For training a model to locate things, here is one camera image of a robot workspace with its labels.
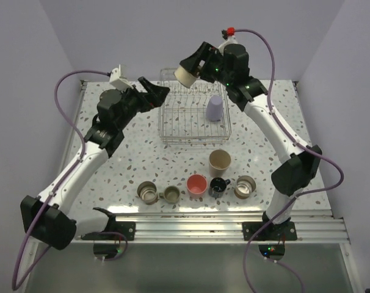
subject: lavender plastic cup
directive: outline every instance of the lavender plastic cup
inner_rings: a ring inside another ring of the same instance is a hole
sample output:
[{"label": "lavender plastic cup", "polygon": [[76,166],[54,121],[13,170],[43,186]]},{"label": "lavender plastic cup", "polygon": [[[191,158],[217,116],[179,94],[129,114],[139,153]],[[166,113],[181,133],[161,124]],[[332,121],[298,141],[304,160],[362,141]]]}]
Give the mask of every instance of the lavender plastic cup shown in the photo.
[{"label": "lavender plastic cup", "polygon": [[221,96],[212,96],[209,99],[206,116],[210,121],[220,120],[223,116],[223,99]]}]

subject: terrazzo surface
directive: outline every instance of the terrazzo surface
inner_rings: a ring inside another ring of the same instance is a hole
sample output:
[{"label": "terrazzo surface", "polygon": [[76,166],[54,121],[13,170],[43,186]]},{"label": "terrazzo surface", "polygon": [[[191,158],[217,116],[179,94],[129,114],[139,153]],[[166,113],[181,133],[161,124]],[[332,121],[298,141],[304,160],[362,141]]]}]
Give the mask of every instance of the terrazzo surface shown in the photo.
[{"label": "terrazzo surface", "polygon": [[[269,81],[263,81],[267,87]],[[96,104],[101,92],[111,89],[107,82],[89,82],[78,115],[78,128],[83,134],[91,126],[96,114]],[[275,81],[272,100],[298,135],[309,141],[299,102],[291,81]],[[69,217],[86,218],[93,215],[94,207],[106,208],[114,213],[134,212],[234,212],[264,211],[267,209],[274,187],[271,173],[280,166],[277,155],[257,125],[228,101],[232,133],[223,145],[176,146],[165,145],[158,136],[158,110],[137,114],[124,130],[125,139],[115,154],[99,168],[81,190]],[[73,137],[70,160],[77,152],[80,141]],[[192,199],[186,190],[186,180],[192,174],[202,174],[210,181],[208,156],[212,150],[224,149],[231,155],[232,163],[224,179],[231,179],[222,198],[214,199],[208,193],[199,200]],[[233,188],[242,175],[256,181],[257,188],[250,198],[240,200]],[[145,205],[137,196],[137,186],[143,181],[152,181],[162,192],[167,186],[177,186],[181,199],[177,204],[168,204],[160,199],[153,205]],[[323,187],[317,173],[307,189]],[[330,210],[325,192],[304,195],[297,200],[294,209]]]}]

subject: black cup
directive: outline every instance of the black cup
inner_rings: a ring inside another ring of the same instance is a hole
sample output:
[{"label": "black cup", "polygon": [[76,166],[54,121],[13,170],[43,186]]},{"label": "black cup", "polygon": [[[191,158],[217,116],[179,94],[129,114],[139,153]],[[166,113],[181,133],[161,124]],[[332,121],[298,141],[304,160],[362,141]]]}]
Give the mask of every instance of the black cup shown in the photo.
[{"label": "black cup", "polygon": [[223,178],[216,177],[212,179],[211,183],[209,184],[208,194],[213,198],[220,198],[223,196],[227,185],[229,185],[230,183],[231,181],[229,179],[224,180]]}]

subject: white wall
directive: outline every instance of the white wall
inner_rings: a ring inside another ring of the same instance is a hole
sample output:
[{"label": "white wall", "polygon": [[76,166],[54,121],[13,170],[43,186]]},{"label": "white wall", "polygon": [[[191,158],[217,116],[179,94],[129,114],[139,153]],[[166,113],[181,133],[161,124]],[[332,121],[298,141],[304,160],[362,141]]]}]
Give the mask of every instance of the white wall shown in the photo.
[{"label": "white wall", "polygon": [[[41,0],[60,43],[78,69],[128,65],[132,78],[159,79],[202,43],[222,42],[229,26],[260,31],[274,49],[277,78],[303,74],[343,0]],[[241,34],[252,74],[269,78],[261,41]]]},{"label": "white wall", "polygon": [[[47,186],[59,168],[68,128],[53,89],[72,67],[38,0],[0,1],[0,293],[11,279],[23,226],[20,201]],[[61,103],[74,112],[77,78]]]},{"label": "white wall", "polygon": [[[364,285],[370,287],[370,0],[345,0],[299,82],[311,140],[335,159],[345,183],[329,193],[343,216]],[[325,182],[336,172],[323,165]]]}]

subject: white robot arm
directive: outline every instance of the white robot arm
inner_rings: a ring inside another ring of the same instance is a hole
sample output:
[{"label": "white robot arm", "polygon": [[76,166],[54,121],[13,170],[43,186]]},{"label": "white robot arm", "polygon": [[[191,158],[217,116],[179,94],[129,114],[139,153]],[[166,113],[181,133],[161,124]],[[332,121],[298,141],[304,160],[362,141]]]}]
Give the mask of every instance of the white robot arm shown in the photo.
[{"label": "white robot arm", "polygon": [[35,198],[26,196],[21,202],[25,232],[36,218],[38,211],[47,203],[31,236],[58,250],[64,249],[71,240],[80,235],[105,231],[113,225],[112,215],[96,208],[94,218],[67,217],[78,193],[94,172],[114,153],[124,139],[123,129],[138,112],[147,112],[160,107],[170,89],[153,85],[145,78],[138,81],[147,92],[139,92],[123,77],[121,67],[111,72],[110,83],[116,88],[106,90],[97,105],[98,114],[84,137],[84,145],[65,167],[61,174]]},{"label": "white robot arm", "polygon": [[[222,33],[227,39],[223,43],[223,48],[221,45],[217,49],[203,42],[196,52],[180,62],[175,76],[186,87],[190,87],[197,78],[223,84],[230,100],[258,125],[271,142],[282,165],[272,174],[275,192],[263,215],[263,222],[267,222],[315,177],[320,159],[300,149],[297,143],[318,154],[322,154],[322,151],[316,145],[308,146],[306,141],[295,134],[273,104],[271,109],[268,107],[267,90],[258,79],[249,76],[248,53],[245,47],[236,40],[229,42],[232,34],[227,35],[227,31]],[[295,143],[277,125],[272,113],[296,138]],[[272,230],[278,230],[289,224],[291,209],[292,205],[274,219]]]}]

